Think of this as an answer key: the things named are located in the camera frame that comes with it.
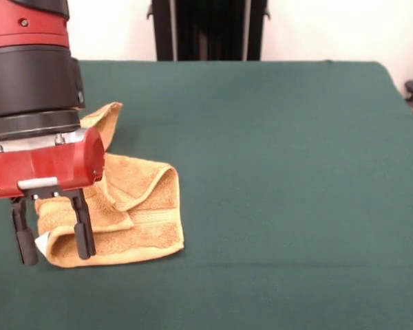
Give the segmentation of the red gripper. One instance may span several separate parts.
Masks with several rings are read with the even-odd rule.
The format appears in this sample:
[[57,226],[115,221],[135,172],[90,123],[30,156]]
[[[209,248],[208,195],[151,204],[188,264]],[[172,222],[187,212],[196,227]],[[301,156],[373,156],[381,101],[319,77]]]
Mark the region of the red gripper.
[[[0,199],[11,198],[12,221],[22,264],[39,261],[34,235],[26,221],[25,198],[29,190],[58,186],[74,190],[101,180],[105,148],[95,128],[0,142]],[[71,192],[76,214],[74,233],[81,259],[96,255],[89,208],[83,192]]]

